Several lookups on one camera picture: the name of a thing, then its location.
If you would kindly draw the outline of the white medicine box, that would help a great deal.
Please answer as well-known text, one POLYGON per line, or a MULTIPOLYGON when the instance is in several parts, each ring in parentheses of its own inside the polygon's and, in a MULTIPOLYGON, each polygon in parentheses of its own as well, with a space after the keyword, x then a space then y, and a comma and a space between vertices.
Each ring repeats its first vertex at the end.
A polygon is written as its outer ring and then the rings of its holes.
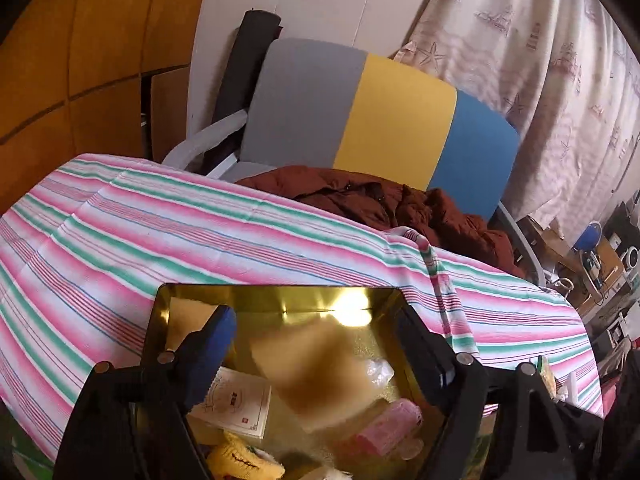
POLYGON ((203 402, 189 415, 238 436, 262 440, 270 410, 267 379, 221 367, 203 402))

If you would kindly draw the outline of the small green white box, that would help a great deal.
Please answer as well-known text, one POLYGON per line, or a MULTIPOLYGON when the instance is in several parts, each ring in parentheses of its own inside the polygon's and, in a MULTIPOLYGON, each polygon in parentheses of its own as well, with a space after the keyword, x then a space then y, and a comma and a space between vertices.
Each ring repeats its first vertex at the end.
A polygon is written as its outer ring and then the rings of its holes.
POLYGON ((555 377, 546 356, 538 356, 536 370, 540 375, 542 383, 546 387, 550 398, 555 400, 556 395, 558 394, 558 386, 556 385, 555 377))

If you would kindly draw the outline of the yellow knitted sock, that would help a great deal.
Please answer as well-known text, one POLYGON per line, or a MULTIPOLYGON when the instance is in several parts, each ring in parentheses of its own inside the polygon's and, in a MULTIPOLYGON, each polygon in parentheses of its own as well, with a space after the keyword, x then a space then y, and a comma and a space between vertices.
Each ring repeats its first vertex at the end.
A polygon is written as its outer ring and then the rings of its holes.
POLYGON ((215 479, 277 480, 285 474, 271 455, 229 431, 224 432, 224 442, 212 448, 206 464, 215 479))

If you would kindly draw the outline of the orange sponge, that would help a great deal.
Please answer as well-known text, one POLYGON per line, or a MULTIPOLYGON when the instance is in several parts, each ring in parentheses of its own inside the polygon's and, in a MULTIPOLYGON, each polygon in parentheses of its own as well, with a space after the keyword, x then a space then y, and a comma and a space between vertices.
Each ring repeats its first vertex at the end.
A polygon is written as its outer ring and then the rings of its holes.
POLYGON ((282 326, 250 341, 252 358, 307 434, 341 425, 378 400, 366 361, 335 318, 282 326))

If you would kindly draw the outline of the white fluffy sock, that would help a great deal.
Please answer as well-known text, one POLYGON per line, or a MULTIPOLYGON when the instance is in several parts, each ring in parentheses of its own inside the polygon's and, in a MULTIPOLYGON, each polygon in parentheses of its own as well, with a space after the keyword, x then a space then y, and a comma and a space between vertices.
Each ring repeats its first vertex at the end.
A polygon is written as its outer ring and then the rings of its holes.
POLYGON ((352 476, 333 467, 320 466, 307 472, 299 480, 352 480, 352 476))

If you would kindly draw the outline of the gold metal tin box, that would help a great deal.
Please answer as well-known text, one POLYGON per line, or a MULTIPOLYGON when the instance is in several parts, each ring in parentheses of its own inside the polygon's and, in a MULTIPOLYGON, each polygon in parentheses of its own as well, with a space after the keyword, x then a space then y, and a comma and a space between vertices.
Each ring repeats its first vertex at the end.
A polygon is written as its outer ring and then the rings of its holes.
POLYGON ((445 430, 449 370, 431 372, 430 332, 401 290, 388 287, 163 284, 156 293, 142 359, 174 350, 219 306, 232 308, 236 332, 224 366, 265 378, 271 387, 258 448, 298 479, 332 466, 354 479, 427 479, 445 430), (357 448, 356 433, 393 402, 416 404, 422 422, 416 457, 357 448))

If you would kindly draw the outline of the dark red jacket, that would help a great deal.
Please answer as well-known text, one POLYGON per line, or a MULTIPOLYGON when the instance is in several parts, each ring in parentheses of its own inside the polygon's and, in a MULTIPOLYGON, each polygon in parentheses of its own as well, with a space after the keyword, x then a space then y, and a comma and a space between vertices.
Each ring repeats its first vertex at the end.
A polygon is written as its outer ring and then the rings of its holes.
POLYGON ((336 169, 287 166, 238 181, 270 193, 386 231, 405 226, 440 248, 470 257, 517 278, 505 232, 491 229, 476 214, 465 214, 443 190, 420 191, 370 174, 336 169))

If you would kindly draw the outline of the striped pink green tablecloth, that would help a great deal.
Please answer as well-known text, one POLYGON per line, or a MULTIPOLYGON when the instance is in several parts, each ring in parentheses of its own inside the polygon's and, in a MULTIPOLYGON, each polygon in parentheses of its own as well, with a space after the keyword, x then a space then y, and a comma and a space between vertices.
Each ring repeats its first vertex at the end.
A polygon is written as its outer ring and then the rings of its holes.
POLYGON ((166 283, 390 286, 451 347, 512 368, 545 356, 601 414, 597 363, 561 296, 292 200, 144 159, 85 154, 1 218, 1 397, 55 458, 93 365, 140 360, 166 283))

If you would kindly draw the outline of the wooden side table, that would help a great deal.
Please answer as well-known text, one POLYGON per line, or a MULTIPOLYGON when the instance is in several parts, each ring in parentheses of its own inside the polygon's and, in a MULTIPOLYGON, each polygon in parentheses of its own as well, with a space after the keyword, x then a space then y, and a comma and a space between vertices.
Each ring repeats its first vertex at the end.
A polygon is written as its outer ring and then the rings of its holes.
POLYGON ((596 286, 588 283, 578 252, 552 229, 544 230, 531 218, 520 220, 518 226, 532 244, 544 270, 559 278, 569 278, 574 283, 568 301, 581 316, 603 308, 624 288, 623 261, 606 238, 602 238, 596 248, 601 263, 599 278, 602 281, 602 287, 597 290, 596 286))

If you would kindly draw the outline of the blue folding chair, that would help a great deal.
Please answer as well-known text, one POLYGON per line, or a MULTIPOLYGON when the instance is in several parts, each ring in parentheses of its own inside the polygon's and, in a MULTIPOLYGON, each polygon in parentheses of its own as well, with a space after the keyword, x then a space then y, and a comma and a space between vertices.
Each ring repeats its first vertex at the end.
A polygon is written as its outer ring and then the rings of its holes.
POLYGON ((575 252, 592 252, 600 243, 602 237, 602 226, 597 220, 591 221, 580 234, 573 248, 575 252))

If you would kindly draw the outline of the grey yellow blue chair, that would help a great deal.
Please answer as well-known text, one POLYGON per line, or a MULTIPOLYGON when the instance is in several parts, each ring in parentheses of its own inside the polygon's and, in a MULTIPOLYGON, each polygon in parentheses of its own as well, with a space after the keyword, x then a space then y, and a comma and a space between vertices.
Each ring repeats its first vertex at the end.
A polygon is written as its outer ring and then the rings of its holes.
POLYGON ((445 81, 340 44, 278 39, 259 67, 250 104, 182 141, 163 163, 184 169, 237 132, 238 154, 212 178, 235 182, 305 165, 439 188, 464 214, 498 219, 533 283, 544 284, 544 269, 501 201, 520 136, 445 81))

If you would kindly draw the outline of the orange wooden wardrobe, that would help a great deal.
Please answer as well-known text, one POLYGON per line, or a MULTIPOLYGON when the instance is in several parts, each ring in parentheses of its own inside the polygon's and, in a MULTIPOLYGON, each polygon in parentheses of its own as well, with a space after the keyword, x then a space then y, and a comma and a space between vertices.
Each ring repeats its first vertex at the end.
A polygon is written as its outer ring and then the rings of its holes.
POLYGON ((84 153, 159 162, 186 137, 202 0, 32 0, 1 45, 1 205, 84 153))

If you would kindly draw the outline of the black rolled mat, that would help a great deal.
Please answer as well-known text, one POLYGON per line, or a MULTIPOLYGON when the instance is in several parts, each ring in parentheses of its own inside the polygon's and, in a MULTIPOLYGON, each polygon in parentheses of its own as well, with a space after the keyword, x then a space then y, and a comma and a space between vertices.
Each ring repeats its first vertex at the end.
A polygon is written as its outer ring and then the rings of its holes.
POLYGON ((282 30, 281 18, 263 10, 246 11, 222 74, 212 122, 248 111, 270 44, 282 30))

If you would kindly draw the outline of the pink patterned curtain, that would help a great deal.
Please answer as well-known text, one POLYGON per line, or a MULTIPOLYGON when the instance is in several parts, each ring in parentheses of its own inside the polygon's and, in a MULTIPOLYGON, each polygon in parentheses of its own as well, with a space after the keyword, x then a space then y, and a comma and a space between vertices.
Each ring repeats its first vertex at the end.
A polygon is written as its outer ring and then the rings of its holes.
POLYGON ((396 58, 518 132, 513 217, 569 242, 600 217, 639 127, 639 63, 600 0, 428 0, 396 58))

